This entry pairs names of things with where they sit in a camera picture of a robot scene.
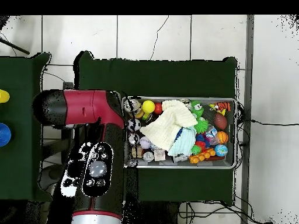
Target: orange basketball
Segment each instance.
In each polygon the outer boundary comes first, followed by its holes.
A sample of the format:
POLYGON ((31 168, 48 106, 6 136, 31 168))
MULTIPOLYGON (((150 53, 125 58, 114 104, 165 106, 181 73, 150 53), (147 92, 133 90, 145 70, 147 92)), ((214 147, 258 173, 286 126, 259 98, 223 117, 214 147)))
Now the orange basketball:
POLYGON ((228 135, 224 131, 218 131, 216 137, 219 139, 219 143, 224 144, 228 141, 228 135))

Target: blue ball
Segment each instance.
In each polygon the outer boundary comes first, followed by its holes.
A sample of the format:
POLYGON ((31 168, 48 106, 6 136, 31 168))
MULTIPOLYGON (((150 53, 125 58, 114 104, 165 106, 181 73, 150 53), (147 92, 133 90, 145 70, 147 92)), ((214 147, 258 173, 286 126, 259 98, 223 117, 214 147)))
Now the blue ball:
POLYGON ((11 131, 6 124, 0 123, 0 147, 8 144, 11 140, 11 131))
POLYGON ((228 152, 227 147, 223 144, 217 144, 214 150, 217 156, 225 156, 228 152))

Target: red ball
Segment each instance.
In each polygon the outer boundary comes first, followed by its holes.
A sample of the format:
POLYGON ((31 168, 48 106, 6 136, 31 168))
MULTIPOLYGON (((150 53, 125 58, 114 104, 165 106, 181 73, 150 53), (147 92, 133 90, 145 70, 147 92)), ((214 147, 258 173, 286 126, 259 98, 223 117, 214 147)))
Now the red ball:
POLYGON ((155 110, 154 113, 160 115, 163 112, 162 104, 160 102, 155 103, 155 110))

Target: white cloth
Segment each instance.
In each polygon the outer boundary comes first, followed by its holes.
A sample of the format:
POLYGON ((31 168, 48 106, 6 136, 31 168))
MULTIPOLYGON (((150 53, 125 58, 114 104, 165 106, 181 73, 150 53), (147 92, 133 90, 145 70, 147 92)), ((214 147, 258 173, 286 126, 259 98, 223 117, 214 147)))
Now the white cloth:
POLYGON ((182 127, 197 124, 196 119, 185 104, 179 100, 165 100, 162 102, 163 113, 148 126, 141 127, 144 134, 154 145, 170 150, 176 134, 182 127))

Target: gray plastic bin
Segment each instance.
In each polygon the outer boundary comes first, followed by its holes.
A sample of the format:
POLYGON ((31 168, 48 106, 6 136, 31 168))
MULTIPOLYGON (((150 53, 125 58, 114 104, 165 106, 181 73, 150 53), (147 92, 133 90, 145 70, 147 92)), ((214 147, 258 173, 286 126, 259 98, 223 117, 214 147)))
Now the gray plastic bin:
MULTIPOLYGON (((128 97, 128 99, 137 99, 141 104, 145 100, 152 100, 154 103, 162 102, 164 100, 180 100, 182 98, 187 97, 143 97, 143 96, 134 96, 128 97)), ((227 127, 224 130, 229 137, 229 140, 226 144, 228 148, 228 153, 223 160, 216 161, 202 161, 198 162, 198 164, 191 164, 189 160, 183 162, 173 162, 171 157, 166 156, 166 160, 161 162, 145 162, 143 159, 138 159, 138 168, 162 168, 162 169, 179 169, 179 168, 190 168, 190 169, 231 169, 236 165, 237 159, 237 139, 235 138, 237 134, 237 102, 232 98, 194 98, 190 97, 189 100, 200 100, 201 104, 204 107, 202 117, 208 120, 208 122, 214 125, 214 116, 216 111, 210 110, 211 107, 209 104, 214 104, 216 102, 230 102, 231 111, 226 111, 225 117, 227 119, 227 127)), ((123 108, 124 102, 126 98, 122 98, 121 106, 123 108)), ((130 116, 126 111, 123 110, 123 114, 126 120, 130 119, 130 116)), ((128 142, 128 132, 126 131, 125 136, 125 144, 124 144, 124 166, 128 166, 128 162, 130 160, 129 152, 131 152, 131 145, 128 142)))

